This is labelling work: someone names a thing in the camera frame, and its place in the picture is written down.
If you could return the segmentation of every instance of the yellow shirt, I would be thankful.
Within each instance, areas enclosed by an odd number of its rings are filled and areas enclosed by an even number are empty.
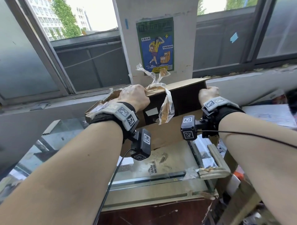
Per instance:
[[[158,43],[155,44],[155,42],[151,42],[150,43],[150,51],[151,52],[158,52],[159,46],[160,46],[160,42],[158,41]]]

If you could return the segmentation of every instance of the purple shorts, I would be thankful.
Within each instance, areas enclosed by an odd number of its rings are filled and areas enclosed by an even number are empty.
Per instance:
[[[152,52],[151,55],[152,55],[152,57],[154,57],[154,56],[157,57],[158,53],[157,52]]]

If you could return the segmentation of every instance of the sky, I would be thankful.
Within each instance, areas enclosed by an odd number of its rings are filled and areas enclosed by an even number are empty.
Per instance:
[[[112,0],[67,0],[77,7],[84,7],[94,31],[107,31],[118,26]],[[226,0],[203,0],[205,14],[223,11]]]

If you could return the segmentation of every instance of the person's left hand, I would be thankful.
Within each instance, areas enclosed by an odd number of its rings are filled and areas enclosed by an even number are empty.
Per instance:
[[[145,107],[149,105],[150,100],[146,97],[144,87],[140,84],[136,84],[124,88],[121,91],[117,102],[127,102],[135,108],[136,112],[138,112],[139,110],[145,109]]]

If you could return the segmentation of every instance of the black cable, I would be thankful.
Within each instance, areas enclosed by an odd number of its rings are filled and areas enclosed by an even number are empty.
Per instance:
[[[103,198],[103,200],[102,200],[102,203],[101,203],[101,205],[100,205],[100,208],[99,208],[99,210],[98,210],[98,212],[97,212],[97,214],[96,214],[96,217],[95,217],[95,220],[94,220],[93,225],[97,225],[97,223],[98,223],[99,215],[100,215],[101,210],[102,210],[102,208],[103,208],[103,206],[104,206],[104,203],[105,203],[105,201],[106,201],[106,199],[107,199],[107,196],[108,196],[109,190],[110,190],[110,188],[111,188],[112,182],[113,182],[113,180],[114,180],[114,178],[115,178],[115,176],[116,176],[116,173],[118,172],[118,170],[119,170],[119,168],[120,168],[120,165],[122,164],[123,159],[125,158],[125,156],[127,155],[127,153],[128,153],[130,150],[132,150],[132,149],[129,149],[129,150],[124,154],[124,156],[123,156],[123,158],[121,159],[119,165],[116,167],[116,170],[115,170],[115,172],[114,172],[114,174],[113,174],[113,176],[112,176],[112,178],[111,178],[111,180],[110,180],[110,184],[109,184],[109,186],[108,186],[108,188],[107,188],[106,194],[105,194],[105,196],[104,196],[104,198]]]
[[[297,149],[297,146],[295,146],[295,145],[292,145],[292,144],[289,144],[289,143],[286,143],[286,142],[283,142],[283,141],[280,141],[280,140],[277,140],[277,139],[274,139],[274,138],[271,138],[271,137],[266,137],[266,136],[262,136],[262,135],[258,135],[258,134],[253,134],[253,133],[238,132],[238,131],[211,131],[211,130],[201,130],[201,131],[206,131],[206,132],[221,132],[221,133],[233,133],[233,134],[244,134],[244,135],[250,135],[250,136],[255,136],[255,137],[261,137],[261,138],[264,138],[264,139],[267,139],[267,140],[270,140],[270,141],[274,141],[274,142],[278,142],[278,143],[281,143],[283,145],[287,145],[287,146],[290,146],[292,148],[296,148]]]

